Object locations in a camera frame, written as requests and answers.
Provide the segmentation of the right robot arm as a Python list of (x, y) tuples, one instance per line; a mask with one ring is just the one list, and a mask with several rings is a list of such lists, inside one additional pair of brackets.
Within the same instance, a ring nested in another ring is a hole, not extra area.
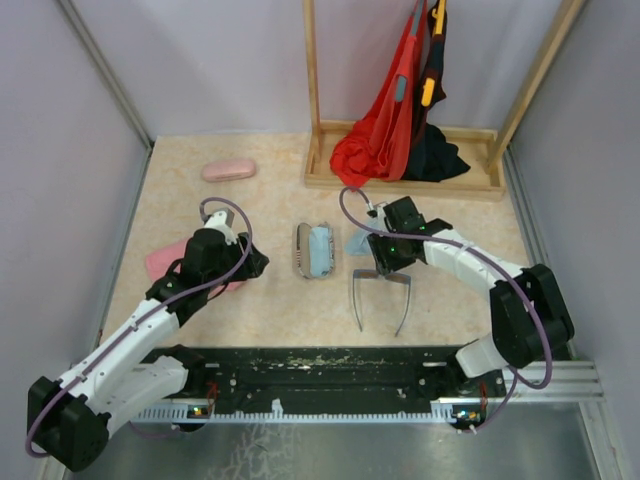
[(465, 239), (450, 223), (427, 221), (409, 197), (371, 205), (367, 215), (374, 230), (367, 242), (380, 274), (420, 261), (450, 273), (489, 303), (490, 333), (461, 347), (446, 372), (454, 393), (470, 395), (490, 371), (545, 361), (574, 337), (564, 297), (546, 265), (504, 261)]

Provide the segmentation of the light blue lens cloth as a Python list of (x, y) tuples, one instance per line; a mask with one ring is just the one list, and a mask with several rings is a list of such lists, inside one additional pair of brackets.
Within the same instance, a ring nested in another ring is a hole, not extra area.
[(326, 277), (333, 269), (331, 229), (326, 226), (312, 227), (308, 244), (311, 277)]

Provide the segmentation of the pink glasses case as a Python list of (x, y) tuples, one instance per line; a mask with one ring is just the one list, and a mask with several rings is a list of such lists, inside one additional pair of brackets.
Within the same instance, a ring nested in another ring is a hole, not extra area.
[(201, 178), (208, 183), (241, 180), (254, 176), (256, 171), (257, 166), (253, 159), (228, 158), (204, 165)]

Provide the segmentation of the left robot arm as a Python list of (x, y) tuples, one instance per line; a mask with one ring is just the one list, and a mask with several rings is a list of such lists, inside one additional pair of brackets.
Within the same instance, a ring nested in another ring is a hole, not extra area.
[(142, 410), (173, 394), (201, 394), (204, 359), (183, 345), (146, 357), (202, 310), (226, 285), (262, 275), (269, 259), (253, 232), (227, 225), (196, 230), (145, 293), (134, 312), (87, 357), (55, 379), (36, 380), (27, 394), (26, 453), (54, 457), (73, 472), (91, 465), (111, 437)]

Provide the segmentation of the flag print glasses case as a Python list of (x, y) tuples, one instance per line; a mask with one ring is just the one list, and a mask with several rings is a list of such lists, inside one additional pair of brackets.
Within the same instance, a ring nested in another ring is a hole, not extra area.
[(336, 239), (328, 222), (300, 222), (294, 228), (293, 259), (296, 272), (305, 280), (324, 280), (336, 268)]

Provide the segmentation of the grey blue frame glasses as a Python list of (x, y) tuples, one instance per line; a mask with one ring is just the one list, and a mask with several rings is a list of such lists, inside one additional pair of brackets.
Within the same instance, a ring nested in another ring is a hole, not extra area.
[(360, 333), (364, 332), (363, 308), (361, 306), (361, 285), (364, 281), (369, 280), (397, 284), (405, 289), (404, 310), (394, 332), (394, 337), (397, 338), (400, 335), (408, 317), (412, 299), (412, 278), (407, 274), (398, 272), (382, 275), (372, 269), (355, 269), (352, 272), (350, 289), (351, 306), (353, 308), (357, 328)]

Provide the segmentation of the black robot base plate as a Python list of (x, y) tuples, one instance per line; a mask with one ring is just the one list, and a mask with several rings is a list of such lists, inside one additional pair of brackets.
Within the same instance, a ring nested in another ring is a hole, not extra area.
[(257, 414), (279, 401), (287, 415), (428, 413), (442, 398), (501, 399), (498, 371), (466, 380), (454, 347), (166, 347), (194, 368), (177, 399), (208, 399), (217, 414)]

